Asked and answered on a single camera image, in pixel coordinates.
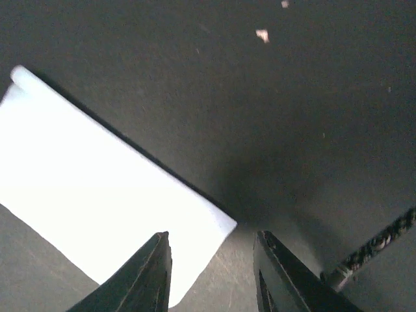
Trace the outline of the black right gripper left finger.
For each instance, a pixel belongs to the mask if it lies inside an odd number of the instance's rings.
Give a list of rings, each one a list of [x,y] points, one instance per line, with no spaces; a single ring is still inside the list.
[[[168,232],[158,232],[105,283],[69,310],[168,311],[171,275]]]

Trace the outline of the light blue cleaning cloth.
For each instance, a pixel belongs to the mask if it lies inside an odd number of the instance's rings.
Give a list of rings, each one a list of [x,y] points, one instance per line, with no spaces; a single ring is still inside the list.
[[[96,283],[168,232],[169,305],[237,223],[23,66],[1,100],[1,203]]]

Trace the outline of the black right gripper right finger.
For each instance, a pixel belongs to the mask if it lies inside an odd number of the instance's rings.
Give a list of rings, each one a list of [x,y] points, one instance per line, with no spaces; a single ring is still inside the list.
[[[360,310],[323,284],[270,231],[256,233],[253,254],[259,311]]]

